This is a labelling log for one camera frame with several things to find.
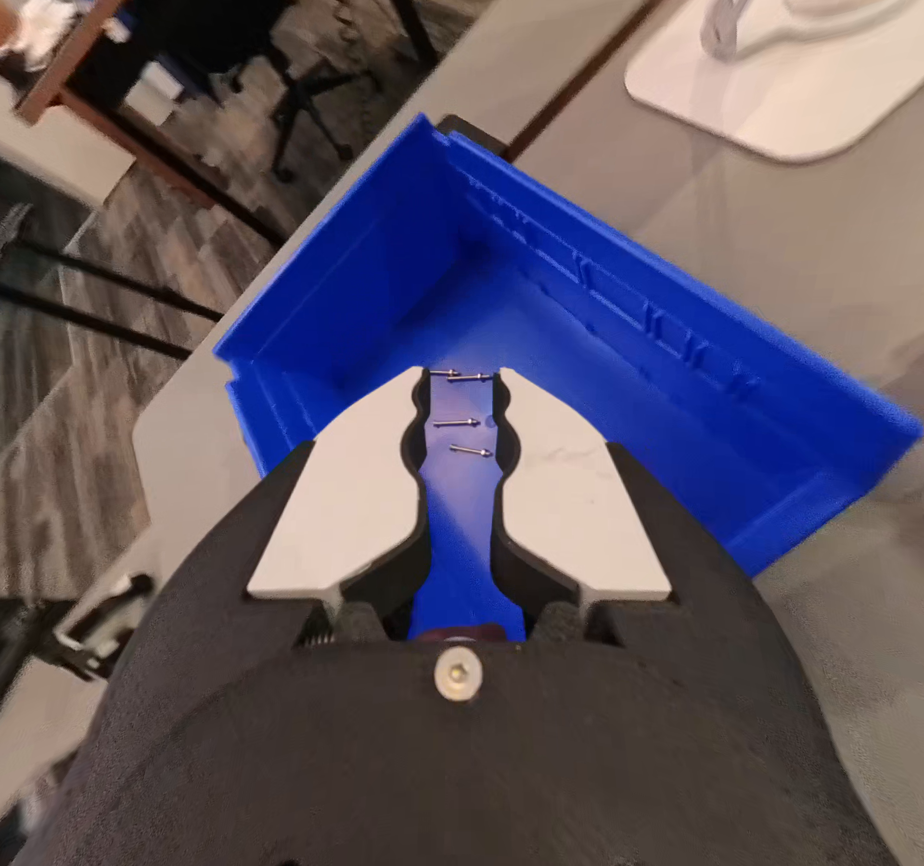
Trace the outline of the long brown table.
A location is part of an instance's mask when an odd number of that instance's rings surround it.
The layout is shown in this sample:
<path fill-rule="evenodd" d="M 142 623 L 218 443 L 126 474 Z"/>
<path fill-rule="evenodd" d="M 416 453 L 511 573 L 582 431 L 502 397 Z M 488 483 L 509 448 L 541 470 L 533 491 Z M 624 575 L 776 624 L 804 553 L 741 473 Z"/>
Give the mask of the long brown table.
<path fill-rule="evenodd" d="M 90 79 L 90 71 L 102 54 L 101 40 L 109 19 L 116 16 L 127 0 L 93 0 L 75 28 L 64 38 L 48 66 L 31 78 L 20 95 L 16 111 L 27 124 L 35 124 L 51 107 L 61 105 L 112 141 L 130 152 L 143 166 L 209 208 L 218 205 L 266 240 L 281 248 L 284 237 L 245 205 L 220 188 L 214 173 L 187 160 L 173 149 L 173 143 L 143 120 L 136 121 L 122 109 L 128 93 L 144 63 L 128 42 L 115 44 L 119 59 L 116 75 Z"/>

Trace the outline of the blue storage bin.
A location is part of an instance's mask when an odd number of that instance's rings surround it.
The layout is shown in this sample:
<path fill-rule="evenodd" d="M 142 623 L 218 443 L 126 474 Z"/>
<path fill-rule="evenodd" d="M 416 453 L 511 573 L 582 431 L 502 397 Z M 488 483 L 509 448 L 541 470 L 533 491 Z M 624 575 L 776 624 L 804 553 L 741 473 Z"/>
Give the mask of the blue storage bin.
<path fill-rule="evenodd" d="M 420 475 L 418 525 L 326 603 L 383 617 L 414 602 L 414 634 L 499 619 L 515 635 L 513 606 L 532 618 L 544 607 L 515 604 L 492 576 L 503 367 L 589 420 L 615 463 L 618 447 L 634 456 L 749 575 L 872 490 L 922 436 L 906 410 L 423 116 L 214 353 L 262 476 L 410 367 L 493 374 L 429 375 L 413 392 L 401 448 Z M 479 427 L 433 427 L 469 417 Z"/>

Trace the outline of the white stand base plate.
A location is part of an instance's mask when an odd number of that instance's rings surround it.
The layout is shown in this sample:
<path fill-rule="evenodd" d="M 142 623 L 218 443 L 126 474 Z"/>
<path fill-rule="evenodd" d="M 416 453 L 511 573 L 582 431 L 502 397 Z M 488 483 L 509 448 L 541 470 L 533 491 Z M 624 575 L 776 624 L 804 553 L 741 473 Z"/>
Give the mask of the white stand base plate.
<path fill-rule="evenodd" d="M 922 88 L 923 0 L 852 35 L 725 61 L 724 0 L 687 0 L 625 74 L 638 103 L 776 162 L 842 153 Z"/>

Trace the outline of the grey desk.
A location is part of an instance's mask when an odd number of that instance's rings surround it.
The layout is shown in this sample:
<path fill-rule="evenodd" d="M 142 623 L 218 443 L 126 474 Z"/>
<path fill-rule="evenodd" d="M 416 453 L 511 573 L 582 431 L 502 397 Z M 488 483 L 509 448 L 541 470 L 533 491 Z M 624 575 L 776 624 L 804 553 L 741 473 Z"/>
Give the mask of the grey desk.
<path fill-rule="evenodd" d="M 185 103 L 170 137 L 222 167 L 232 193 L 300 240 L 419 112 L 467 119 L 514 165 L 922 418 L 922 94 L 858 145 L 807 166 L 739 151 L 633 102 L 622 74 L 656 26 L 534 134 L 530 121 L 651 0 L 423 0 L 448 35 L 427 74 L 386 48 L 385 21 L 355 1 L 381 49 L 385 93 L 363 121 L 350 93 L 324 105 L 353 140 L 352 167 L 296 136 L 295 182 L 268 172 L 264 65 L 224 108 Z M 161 581 L 257 481 L 212 355 L 282 257 L 216 207 L 142 167 L 65 243 L 79 256 L 220 311 L 219 329 L 88 275 L 5 264 L 52 300 L 199 348 L 182 364 L 29 312 L 2 313 L 2 597 L 77 601 L 131 569 Z M 812 682 L 851 779 L 902 864 L 922 864 L 922 442 L 868 496 L 757 577 Z"/>

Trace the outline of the black metal desk clamp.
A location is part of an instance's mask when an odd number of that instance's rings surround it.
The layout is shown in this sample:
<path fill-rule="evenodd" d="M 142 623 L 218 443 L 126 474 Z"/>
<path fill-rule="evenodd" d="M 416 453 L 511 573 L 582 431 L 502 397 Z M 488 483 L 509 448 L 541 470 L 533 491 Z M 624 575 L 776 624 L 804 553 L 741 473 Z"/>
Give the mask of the black metal desk clamp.
<path fill-rule="evenodd" d="M 66 629 L 52 633 L 47 662 L 86 682 L 108 680 L 156 592 L 147 573 L 122 576 Z"/>

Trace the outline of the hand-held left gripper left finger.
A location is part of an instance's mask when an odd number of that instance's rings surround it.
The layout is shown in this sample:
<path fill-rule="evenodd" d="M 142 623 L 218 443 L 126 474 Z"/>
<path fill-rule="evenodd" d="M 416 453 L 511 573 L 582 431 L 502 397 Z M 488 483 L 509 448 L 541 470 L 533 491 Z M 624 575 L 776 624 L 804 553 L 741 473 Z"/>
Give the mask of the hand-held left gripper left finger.
<path fill-rule="evenodd" d="M 407 543 L 418 525 L 419 471 L 403 454 L 419 414 L 413 392 L 429 375 L 410 367 L 335 417 L 316 437 L 253 571 L 255 599 L 345 600 L 348 584 Z"/>

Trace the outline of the white crumpled cloth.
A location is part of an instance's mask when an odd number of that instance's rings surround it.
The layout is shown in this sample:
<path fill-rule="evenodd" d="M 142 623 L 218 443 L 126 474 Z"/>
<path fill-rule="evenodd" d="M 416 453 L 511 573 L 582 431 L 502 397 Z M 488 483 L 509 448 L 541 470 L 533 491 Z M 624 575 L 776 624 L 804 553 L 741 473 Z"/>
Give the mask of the white crumpled cloth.
<path fill-rule="evenodd" d="M 28 0 L 6 50 L 21 57 L 29 72 L 43 70 L 83 13 L 82 0 Z"/>

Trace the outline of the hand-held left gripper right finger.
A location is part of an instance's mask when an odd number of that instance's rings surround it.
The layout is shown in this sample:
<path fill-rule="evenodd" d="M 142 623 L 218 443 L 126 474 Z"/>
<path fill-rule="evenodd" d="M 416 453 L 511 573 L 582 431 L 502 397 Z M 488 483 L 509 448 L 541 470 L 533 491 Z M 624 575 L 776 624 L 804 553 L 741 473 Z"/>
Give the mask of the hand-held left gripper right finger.
<path fill-rule="evenodd" d="M 519 606 L 663 602 L 672 585 L 603 435 L 511 368 L 494 376 L 492 576 Z"/>

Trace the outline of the dark grey flat panel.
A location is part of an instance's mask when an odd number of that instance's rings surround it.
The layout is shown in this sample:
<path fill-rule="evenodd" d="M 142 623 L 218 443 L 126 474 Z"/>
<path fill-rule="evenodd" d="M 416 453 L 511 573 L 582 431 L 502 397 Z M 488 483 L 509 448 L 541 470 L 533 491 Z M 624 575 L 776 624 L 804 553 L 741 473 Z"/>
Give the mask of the dark grey flat panel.
<path fill-rule="evenodd" d="M 478 128 L 461 116 L 450 114 L 443 117 L 436 125 L 436 129 L 444 136 L 457 134 L 470 142 L 477 144 L 481 149 L 491 155 L 506 160 L 507 145 Z"/>

